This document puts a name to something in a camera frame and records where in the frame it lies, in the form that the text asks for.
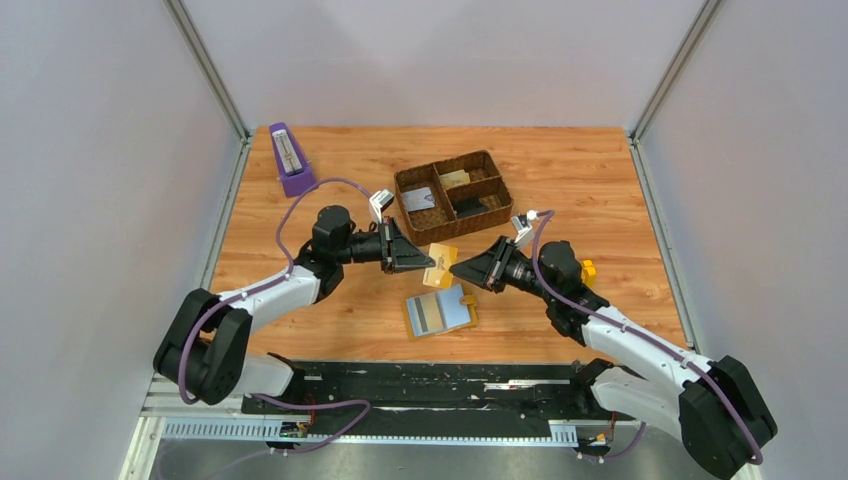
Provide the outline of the black card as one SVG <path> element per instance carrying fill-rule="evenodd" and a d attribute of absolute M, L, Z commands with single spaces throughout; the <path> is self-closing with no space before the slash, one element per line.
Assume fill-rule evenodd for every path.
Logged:
<path fill-rule="evenodd" d="M 453 207 L 458 219 L 468 218 L 488 211 L 488 207 L 476 197 L 454 202 Z"/>

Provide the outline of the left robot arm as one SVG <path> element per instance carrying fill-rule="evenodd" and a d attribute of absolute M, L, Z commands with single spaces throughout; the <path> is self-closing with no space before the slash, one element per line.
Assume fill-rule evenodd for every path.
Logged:
<path fill-rule="evenodd" d="M 295 367 L 278 354 L 248 353 L 249 339 L 279 317 L 331 295 L 345 265 L 368 262 L 379 263 L 386 274 L 436 264 L 391 217 L 359 230 L 346 208 L 323 208 L 289 268 L 238 290 L 188 293 L 154 354 L 154 371 L 182 388 L 187 404 L 260 394 L 283 413 L 298 411 L 307 389 L 295 379 Z"/>

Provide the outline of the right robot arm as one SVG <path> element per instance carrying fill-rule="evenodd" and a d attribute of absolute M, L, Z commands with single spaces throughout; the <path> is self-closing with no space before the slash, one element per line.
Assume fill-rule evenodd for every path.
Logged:
<path fill-rule="evenodd" d="M 580 415 L 608 410 L 652 425 L 718 479 L 761 464 L 778 426 L 748 368 L 729 355 L 712 360 L 677 346 L 631 321 L 590 288 L 587 270 L 566 241 L 527 256 L 507 237 L 450 268 L 484 290 L 511 286 L 540 298 L 560 335 L 608 355 L 590 362 L 570 392 Z"/>

